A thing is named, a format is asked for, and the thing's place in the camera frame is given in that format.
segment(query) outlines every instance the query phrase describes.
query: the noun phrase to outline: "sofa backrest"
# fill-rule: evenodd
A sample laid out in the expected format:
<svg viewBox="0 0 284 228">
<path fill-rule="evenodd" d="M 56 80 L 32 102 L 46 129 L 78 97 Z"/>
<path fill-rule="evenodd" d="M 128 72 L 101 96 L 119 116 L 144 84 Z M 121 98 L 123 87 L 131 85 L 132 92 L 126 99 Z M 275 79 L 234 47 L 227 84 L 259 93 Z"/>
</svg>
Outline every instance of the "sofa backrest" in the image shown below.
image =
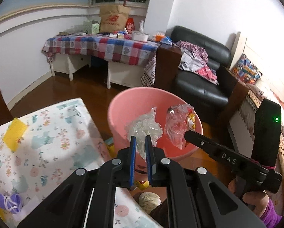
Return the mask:
<svg viewBox="0 0 284 228">
<path fill-rule="evenodd" d="M 173 42 L 180 40 L 203 47 L 208 54 L 208 66 L 217 70 L 220 64 L 229 67 L 231 64 L 231 52 L 223 44 L 209 37 L 182 26 L 175 26 L 171 33 Z"/>
</svg>

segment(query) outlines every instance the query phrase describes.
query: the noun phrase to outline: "human hand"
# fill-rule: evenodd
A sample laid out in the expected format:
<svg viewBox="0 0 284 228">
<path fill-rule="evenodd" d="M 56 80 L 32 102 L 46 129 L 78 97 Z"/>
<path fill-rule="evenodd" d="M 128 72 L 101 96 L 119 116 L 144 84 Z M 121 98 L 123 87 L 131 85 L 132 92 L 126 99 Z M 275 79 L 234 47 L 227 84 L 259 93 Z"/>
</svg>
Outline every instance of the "human hand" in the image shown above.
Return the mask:
<svg viewBox="0 0 284 228">
<path fill-rule="evenodd" d="M 228 186 L 229 190 L 234 194 L 236 191 L 236 180 L 233 179 Z M 269 204 L 269 196 L 263 192 L 247 192 L 243 195 L 242 200 L 250 205 L 255 206 L 253 212 L 261 217 Z"/>
</svg>

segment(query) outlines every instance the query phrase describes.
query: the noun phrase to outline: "bed headboard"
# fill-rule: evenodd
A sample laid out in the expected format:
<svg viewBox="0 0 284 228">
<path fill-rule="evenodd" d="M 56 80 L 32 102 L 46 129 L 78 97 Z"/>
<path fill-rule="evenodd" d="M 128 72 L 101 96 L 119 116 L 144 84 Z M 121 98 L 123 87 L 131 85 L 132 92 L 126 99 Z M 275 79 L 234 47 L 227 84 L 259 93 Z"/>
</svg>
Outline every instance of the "bed headboard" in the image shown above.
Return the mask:
<svg viewBox="0 0 284 228">
<path fill-rule="evenodd" d="M 264 61 L 263 57 L 261 57 L 263 54 L 256 50 L 256 47 L 253 46 L 252 42 L 249 41 L 246 35 L 238 32 L 231 50 L 232 62 L 230 69 L 236 65 L 242 54 L 245 54 L 249 60 L 259 68 L 263 74 L 260 79 L 266 82 L 271 90 L 276 93 L 282 101 L 284 101 L 283 81 L 276 75 L 272 76 L 272 69 L 270 69 L 268 64 L 266 64 L 266 61 Z"/>
</svg>

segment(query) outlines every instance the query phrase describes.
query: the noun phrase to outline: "pink trash bin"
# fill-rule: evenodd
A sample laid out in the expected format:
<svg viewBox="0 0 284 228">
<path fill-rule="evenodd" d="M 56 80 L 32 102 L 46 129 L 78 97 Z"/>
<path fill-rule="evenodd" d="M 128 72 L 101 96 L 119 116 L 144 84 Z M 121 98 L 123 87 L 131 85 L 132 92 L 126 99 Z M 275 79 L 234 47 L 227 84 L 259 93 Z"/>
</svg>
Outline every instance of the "pink trash bin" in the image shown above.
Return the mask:
<svg viewBox="0 0 284 228">
<path fill-rule="evenodd" d="M 109 104 L 107 114 L 116 152 L 129 147 L 125 126 L 130 122 L 140 115 L 149 113 L 152 107 L 156 107 L 155 121 L 160 123 L 164 129 L 167 109 L 170 106 L 180 104 L 186 104 L 186 102 L 172 93 L 153 87 L 135 87 L 119 93 Z M 203 134 L 202 124 L 198 116 L 196 116 L 196 132 Z M 198 147 L 190 143 L 180 150 L 171 143 L 164 133 L 158 139 L 157 147 L 164 150 L 166 157 L 175 161 L 189 157 L 198 149 Z M 147 179 L 146 162 L 138 153 L 136 154 L 135 170 L 136 180 Z"/>
</svg>

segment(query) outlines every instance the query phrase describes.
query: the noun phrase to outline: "white plastic container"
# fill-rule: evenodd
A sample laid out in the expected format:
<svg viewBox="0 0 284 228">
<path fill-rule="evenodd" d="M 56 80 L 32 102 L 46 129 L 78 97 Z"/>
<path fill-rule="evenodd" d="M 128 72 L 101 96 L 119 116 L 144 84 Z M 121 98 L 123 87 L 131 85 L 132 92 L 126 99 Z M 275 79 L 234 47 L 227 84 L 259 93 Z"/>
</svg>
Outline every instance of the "white plastic container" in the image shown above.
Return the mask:
<svg viewBox="0 0 284 228">
<path fill-rule="evenodd" d="M 147 42 L 148 34 L 142 34 L 139 31 L 132 31 L 131 39 L 136 41 Z"/>
</svg>

